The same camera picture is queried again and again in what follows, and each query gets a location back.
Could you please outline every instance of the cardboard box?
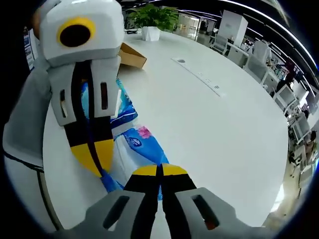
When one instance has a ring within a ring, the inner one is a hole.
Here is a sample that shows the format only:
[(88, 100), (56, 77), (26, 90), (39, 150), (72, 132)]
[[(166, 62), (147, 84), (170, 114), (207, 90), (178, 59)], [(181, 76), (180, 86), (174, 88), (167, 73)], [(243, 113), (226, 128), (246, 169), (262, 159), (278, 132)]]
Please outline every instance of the cardboard box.
[(138, 68), (143, 68), (147, 58), (128, 46), (122, 43), (119, 56), (121, 57), (121, 64), (135, 66)]

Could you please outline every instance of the ceiling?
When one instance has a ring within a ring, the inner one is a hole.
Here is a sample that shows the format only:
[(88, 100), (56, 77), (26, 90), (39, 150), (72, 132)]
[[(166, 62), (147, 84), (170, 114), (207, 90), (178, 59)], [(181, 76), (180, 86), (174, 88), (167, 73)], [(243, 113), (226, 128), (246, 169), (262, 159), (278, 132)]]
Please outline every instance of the ceiling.
[[(118, 0), (123, 9), (139, 6), (139, 4), (149, 2), (148, 0)], [(306, 48), (313, 60), (319, 65), (319, 46), (315, 44), (318, 26), (313, 24), (315, 12), (315, 2), (311, 0), (303, 0), (302, 3), (289, 0), (233, 0), (236, 3), (243, 4), (260, 11), (272, 18), (289, 32), (291, 32)], [(307, 80), (316, 88), (319, 89), (319, 83), (316, 79), (318, 76), (318, 69), (313, 61), (304, 51), (304, 49), (291, 37), (286, 31), (255, 11), (246, 7), (226, 2), (224, 0), (197, 0), (197, 1), (183, 1), (183, 0), (156, 0), (152, 1), (157, 6), (173, 6), (178, 9), (201, 11), (210, 14), (222, 16), (223, 10), (229, 10), (240, 15), (243, 15), (248, 21), (248, 27), (263, 35), (262, 39), (273, 42), (285, 54), (292, 58), (293, 61), (305, 73)], [(205, 16), (202, 13), (194, 12), (197, 15)], [(209, 16), (217, 20), (219, 24), (221, 18)], [(247, 35), (261, 39), (261, 36), (253, 31), (247, 30)]]

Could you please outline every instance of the white table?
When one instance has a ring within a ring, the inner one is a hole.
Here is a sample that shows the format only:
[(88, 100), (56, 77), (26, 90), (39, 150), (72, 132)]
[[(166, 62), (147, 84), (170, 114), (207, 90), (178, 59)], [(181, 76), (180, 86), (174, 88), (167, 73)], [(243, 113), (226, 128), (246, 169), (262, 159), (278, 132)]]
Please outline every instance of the white table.
[[(125, 42), (147, 57), (143, 70), (124, 67), (119, 73), (139, 122), (156, 137), (170, 163), (187, 170), (197, 187), (206, 187), (232, 205), (243, 222), (260, 226), (284, 176), (284, 115), (248, 73), (206, 46), (166, 32), (158, 42), (141, 38), (126, 35)], [(174, 57), (214, 79), (226, 96), (217, 96), (173, 62)], [(68, 229), (106, 193), (99, 179), (71, 154), (51, 107), (43, 141), (48, 192)]]

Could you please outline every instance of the floor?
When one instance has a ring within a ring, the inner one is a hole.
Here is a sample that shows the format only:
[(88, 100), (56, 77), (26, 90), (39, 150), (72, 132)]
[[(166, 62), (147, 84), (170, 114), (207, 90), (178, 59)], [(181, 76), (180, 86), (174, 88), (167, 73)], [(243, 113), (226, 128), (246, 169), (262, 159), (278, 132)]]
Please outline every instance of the floor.
[[(192, 39), (207, 47), (211, 45), (209, 43), (209, 36), (201, 34), (194, 29), (178, 28), (174, 34)], [(297, 210), (301, 198), (299, 198), (299, 170), (294, 172), (295, 177), (291, 177), (294, 167), (287, 160), (286, 170), (283, 178), (283, 184), (281, 191), (272, 208), (272, 212), (269, 213), (263, 226), (270, 228), (274, 231), (279, 230), (286, 224), (287, 221), (294, 215)]]

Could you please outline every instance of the white chair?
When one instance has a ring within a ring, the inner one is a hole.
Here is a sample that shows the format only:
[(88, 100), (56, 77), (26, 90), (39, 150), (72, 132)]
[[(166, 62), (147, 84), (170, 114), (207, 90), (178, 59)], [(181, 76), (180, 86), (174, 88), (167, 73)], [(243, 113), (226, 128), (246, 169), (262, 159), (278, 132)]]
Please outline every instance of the white chair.
[(290, 112), (292, 110), (291, 106), (294, 106), (298, 102), (297, 97), (287, 85), (284, 85), (277, 93), (275, 93), (273, 99), (284, 114), (287, 111)]
[(215, 41), (210, 48), (224, 55), (227, 50), (227, 42), (227, 38), (217, 34)]
[(296, 137), (296, 144), (299, 144), (301, 141), (303, 141), (307, 134), (311, 132), (305, 114), (300, 115), (300, 118), (291, 125), (291, 129)]
[(249, 55), (247, 63), (243, 69), (258, 83), (261, 83), (268, 73), (268, 67), (266, 64), (259, 61), (253, 54)]

